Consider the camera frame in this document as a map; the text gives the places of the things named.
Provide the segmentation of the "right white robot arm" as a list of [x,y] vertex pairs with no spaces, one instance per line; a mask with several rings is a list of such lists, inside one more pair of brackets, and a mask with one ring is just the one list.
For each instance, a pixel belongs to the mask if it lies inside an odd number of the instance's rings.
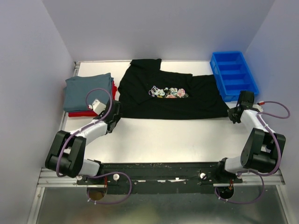
[[228,109],[229,119],[242,123],[249,130],[249,137],[240,156],[224,158],[218,162],[215,178],[221,183],[232,176],[254,172],[259,176],[270,176],[279,169],[286,138],[278,134],[263,120],[269,115],[262,109],[265,101],[254,103],[254,93],[241,91],[236,107]]

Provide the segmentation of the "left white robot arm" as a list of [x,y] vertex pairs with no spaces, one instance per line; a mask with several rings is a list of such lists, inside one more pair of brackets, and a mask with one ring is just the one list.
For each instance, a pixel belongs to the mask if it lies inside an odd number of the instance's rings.
[[105,110],[87,125],[72,131],[56,133],[45,160],[45,167],[58,176],[87,176],[93,184],[103,181],[100,162],[85,159],[85,148],[99,137],[111,133],[121,119],[121,103],[108,102]]

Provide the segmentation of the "black floral print t-shirt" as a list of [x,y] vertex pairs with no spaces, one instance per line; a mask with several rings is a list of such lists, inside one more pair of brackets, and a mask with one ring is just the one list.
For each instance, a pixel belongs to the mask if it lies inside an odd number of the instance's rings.
[[228,116],[213,75],[162,71],[161,59],[135,59],[118,87],[121,113],[132,119],[215,119]]

